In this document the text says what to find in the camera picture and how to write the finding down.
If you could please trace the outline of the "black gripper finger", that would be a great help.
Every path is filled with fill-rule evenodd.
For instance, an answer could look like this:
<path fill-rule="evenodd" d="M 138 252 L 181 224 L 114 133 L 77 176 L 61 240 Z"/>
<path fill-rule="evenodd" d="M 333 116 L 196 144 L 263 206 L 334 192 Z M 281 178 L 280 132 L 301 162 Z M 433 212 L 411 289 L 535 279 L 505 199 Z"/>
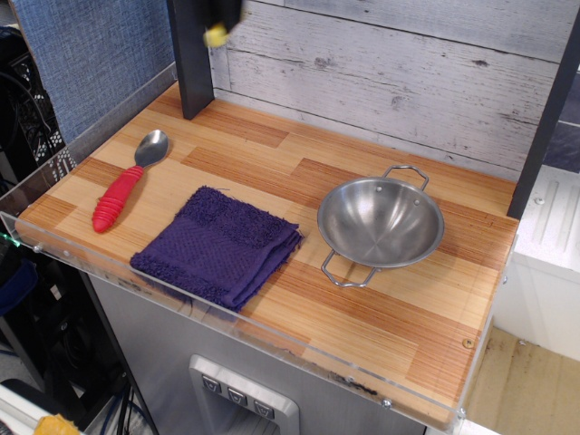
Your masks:
<path fill-rule="evenodd" d="M 241 21 L 243 14 L 243 0 L 208 0 L 208 19 L 206 27 L 216 25 L 230 33 Z"/>

